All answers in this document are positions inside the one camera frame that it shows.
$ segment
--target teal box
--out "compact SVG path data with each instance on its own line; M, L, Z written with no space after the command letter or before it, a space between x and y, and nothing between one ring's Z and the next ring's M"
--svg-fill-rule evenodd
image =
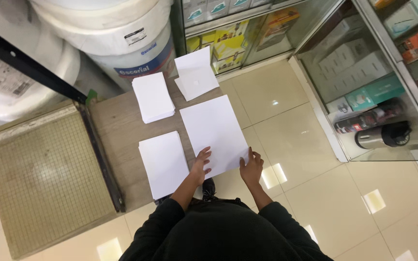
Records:
M358 111L398 97L404 92L404 87L398 77L391 74L346 94L345 98L352 110Z

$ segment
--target black sleeve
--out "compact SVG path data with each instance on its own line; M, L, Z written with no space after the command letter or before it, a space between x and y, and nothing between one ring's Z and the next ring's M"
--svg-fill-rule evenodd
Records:
M259 211L290 243L320 250L309 233L294 220L290 213L278 202L272 202Z
M167 234L183 217L185 212L177 201L164 200L136 231L133 242L119 261L151 260Z

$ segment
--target cutting grid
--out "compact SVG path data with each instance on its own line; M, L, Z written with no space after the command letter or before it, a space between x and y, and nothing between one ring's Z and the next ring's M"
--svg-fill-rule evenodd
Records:
M0 218L13 259L111 213L78 112L0 142Z

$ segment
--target white paper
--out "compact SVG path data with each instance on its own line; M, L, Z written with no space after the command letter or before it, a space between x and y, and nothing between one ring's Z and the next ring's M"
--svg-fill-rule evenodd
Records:
M174 193L189 170L177 131L139 142L153 199Z
M162 72L137 77L133 79L132 86L144 123L175 114L175 106Z
M210 47L194 51L175 59L179 78L175 83L186 101L219 87L210 67Z
M248 146L227 95L180 110L194 155L211 146L206 179L248 162Z

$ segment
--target woman's left hand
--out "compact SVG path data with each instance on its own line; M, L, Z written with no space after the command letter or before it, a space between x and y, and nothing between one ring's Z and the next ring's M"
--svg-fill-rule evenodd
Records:
M212 169L204 170L204 165L209 163L207 159L211 156L212 151L210 150L210 146L204 148L202 151L199 152L198 156L195 158L193 167L191 167L191 171L188 174L188 177L196 182L197 186L201 186L205 180L206 174L208 174Z

